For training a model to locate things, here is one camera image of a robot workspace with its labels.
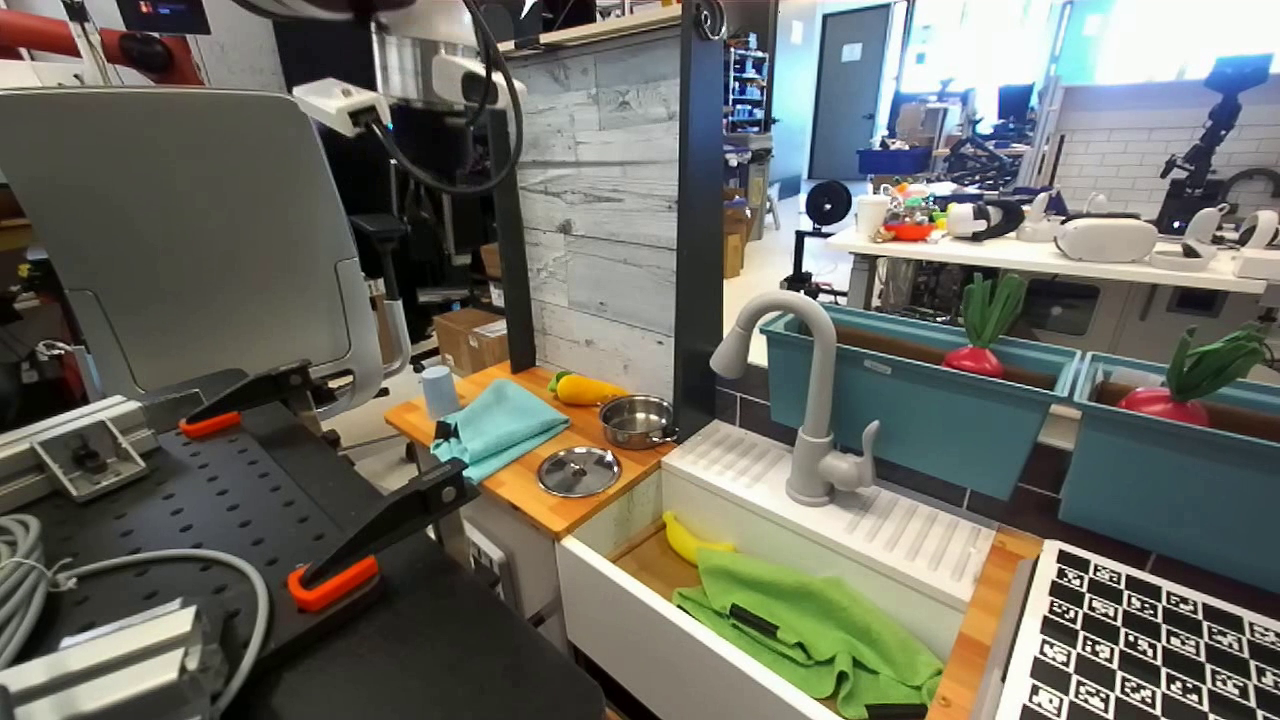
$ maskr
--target faucet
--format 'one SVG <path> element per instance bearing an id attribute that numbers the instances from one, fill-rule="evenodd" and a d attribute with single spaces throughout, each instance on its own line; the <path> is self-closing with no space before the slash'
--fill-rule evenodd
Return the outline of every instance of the faucet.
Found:
<path id="1" fill-rule="evenodd" d="M 833 317 L 799 295 L 799 292 L 761 292 L 754 295 L 731 330 L 714 351 L 714 371 L 725 380 L 740 380 L 749 368 L 754 330 L 765 310 L 796 310 L 813 335 L 813 368 L 809 368 L 809 401 L 804 422 L 791 446 L 788 495 L 796 502 L 829 502 L 833 490 L 877 482 L 877 433 L 880 418 L 863 428 L 863 454 L 850 454 L 833 446 L 833 397 L 836 397 L 836 322 Z"/>

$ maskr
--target cardboard box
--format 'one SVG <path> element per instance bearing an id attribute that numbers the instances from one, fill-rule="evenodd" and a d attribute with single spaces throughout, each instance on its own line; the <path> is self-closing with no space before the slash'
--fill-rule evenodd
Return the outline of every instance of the cardboard box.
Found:
<path id="1" fill-rule="evenodd" d="M 445 310 L 431 320 L 442 354 L 452 371 L 471 374 L 510 360 L 510 320 L 480 307 Z"/>
<path id="2" fill-rule="evenodd" d="M 483 268 L 483 277 L 499 279 L 504 277 L 504 251 L 497 243 L 480 243 L 480 268 Z"/>

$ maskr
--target floor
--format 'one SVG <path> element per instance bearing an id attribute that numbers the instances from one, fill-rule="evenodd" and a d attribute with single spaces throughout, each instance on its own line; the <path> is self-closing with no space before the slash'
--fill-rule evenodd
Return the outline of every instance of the floor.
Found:
<path id="1" fill-rule="evenodd" d="M 744 273 L 725 279 L 725 328 L 731 328 L 737 310 L 770 292 L 780 289 L 783 277 L 791 277 L 791 247 L 796 229 L 813 229 L 804 217 L 804 197 L 788 197 L 776 202 L 776 220 L 765 220 L 765 237 L 749 243 Z M 804 273 L 813 273 L 821 283 L 846 289 L 850 283 L 850 251 L 833 247 L 829 239 L 804 239 Z M 754 362 L 765 368 L 765 335 L 754 335 Z"/>

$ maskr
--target blue cloth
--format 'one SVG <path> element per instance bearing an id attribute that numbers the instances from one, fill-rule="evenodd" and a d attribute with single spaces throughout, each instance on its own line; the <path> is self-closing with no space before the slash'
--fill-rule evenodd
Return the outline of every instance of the blue cloth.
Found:
<path id="1" fill-rule="evenodd" d="M 467 408 L 442 418 L 431 454 L 463 459 L 463 477 L 480 482 L 545 439 L 560 435 L 563 422 L 570 418 L 551 405 L 537 401 L 512 380 L 499 380 L 487 382 Z"/>

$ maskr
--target white farmhouse sink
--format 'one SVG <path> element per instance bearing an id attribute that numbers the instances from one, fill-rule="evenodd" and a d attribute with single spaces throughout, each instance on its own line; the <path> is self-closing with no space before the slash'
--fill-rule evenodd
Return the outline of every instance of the white farmhouse sink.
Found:
<path id="1" fill-rule="evenodd" d="M 709 422 L 655 466 L 661 477 L 560 540 L 570 639 L 652 710 L 833 715 L 668 599 L 668 586 L 697 576 L 648 552 L 661 542 L 666 510 L 749 556 L 841 576 L 950 660 L 998 530 L 887 488 L 799 506 L 783 490 L 788 466 L 783 443 Z"/>

